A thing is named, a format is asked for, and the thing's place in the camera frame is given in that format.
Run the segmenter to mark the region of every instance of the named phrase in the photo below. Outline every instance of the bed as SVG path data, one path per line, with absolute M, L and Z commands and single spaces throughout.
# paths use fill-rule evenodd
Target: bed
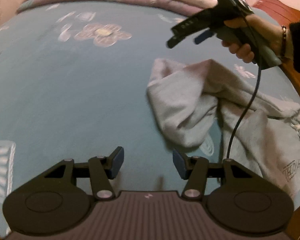
M 24 0 L 18 15 L 0 27 L 0 237 L 9 232 L 4 198 L 62 159 L 86 162 L 124 147 L 124 164 L 111 181 L 116 192 L 180 192 L 186 182 L 173 165 L 174 147 L 219 161 L 217 122 L 200 147 L 182 148 L 162 136 L 146 96 L 156 58 L 185 64 L 213 58 L 255 84 L 256 66 L 230 54 L 217 38 L 201 45 L 189 38 L 166 48 L 170 28 L 214 3 L 205 1 Z M 277 24 L 265 12 L 255 13 Z M 109 33 L 115 35 L 104 39 Z M 260 91 L 300 104 L 279 67 L 263 71 Z M 91 192 L 87 179 L 78 186 Z M 205 193 L 217 187 L 208 179 Z M 300 191 L 294 203 L 300 206 Z

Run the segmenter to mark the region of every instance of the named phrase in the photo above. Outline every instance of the human hand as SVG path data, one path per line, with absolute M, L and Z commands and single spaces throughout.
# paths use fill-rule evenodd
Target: human hand
M 277 56 L 280 55 L 282 46 L 281 26 L 273 25 L 256 14 L 248 15 L 246 20 L 252 28 L 259 32 L 269 42 L 269 47 L 274 51 L 274 53 Z M 245 21 L 241 17 L 224 21 L 224 24 L 230 28 L 247 27 Z M 290 31 L 288 29 L 286 34 L 287 47 L 285 57 L 293 59 L 293 45 L 290 37 Z M 251 51 L 251 46 L 249 44 L 239 46 L 236 43 L 222 41 L 222 46 L 228 47 L 230 53 L 236 54 L 236 56 L 239 59 L 242 59 L 244 63 L 250 63 L 254 58 L 254 53 Z

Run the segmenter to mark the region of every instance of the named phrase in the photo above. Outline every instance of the pink flower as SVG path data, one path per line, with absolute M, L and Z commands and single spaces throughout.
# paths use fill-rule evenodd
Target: pink flower
M 120 30 L 121 26 L 117 24 L 93 23 L 86 25 L 74 38 L 78 41 L 94 39 L 93 43 L 96 46 L 105 48 L 115 44 L 118 40 L 127 40 L 132 37 L 130 33 Z

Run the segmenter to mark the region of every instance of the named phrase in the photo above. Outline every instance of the finger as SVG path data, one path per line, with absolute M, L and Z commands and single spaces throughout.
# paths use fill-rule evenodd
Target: finger
M 243 46 L 241 46 L 241 48 L 237 51 L 236 55 L 237 58 L 239 59 L 243 59 L 244 57 L 246 57 L 249 52 L 251 51 L 251 47 L 249 44 L 244 44 Z
M 229 47 L 229 51 L 232 54 L 236 54 L 239 49 L 240 49 L 240 46 L 236 43 L 232 43 Z
M 233 20 L 226 20 L 224 24 L 230 28 L 244 28 L 247 27 L 243 18 L 235 18 Z
M 226 41 L 222 41 L 221 44 L 222 44 L 223 47 L 226 47 L 226 48 L 230 47 L 230 45 L 231 45 L 230 42 L 226 42 Z
M 243 62 L 250 63 L 252 62 L 253 58 L 254 58 L 254 53 L 250 51 L 249 54 L 246 57 L 244 57 Z

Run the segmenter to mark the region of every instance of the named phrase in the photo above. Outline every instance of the ribbed brown panel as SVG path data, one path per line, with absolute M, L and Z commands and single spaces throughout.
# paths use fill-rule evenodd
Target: ribbed brown panel
M 127 192 L 98 203 L 77 227 L 55 236 L 32 237 L 13 232 L 7 240 L 291 240 L 279 233 L 267 237 L 237 236 L 216 225 L 199 203 L 176 192 Z

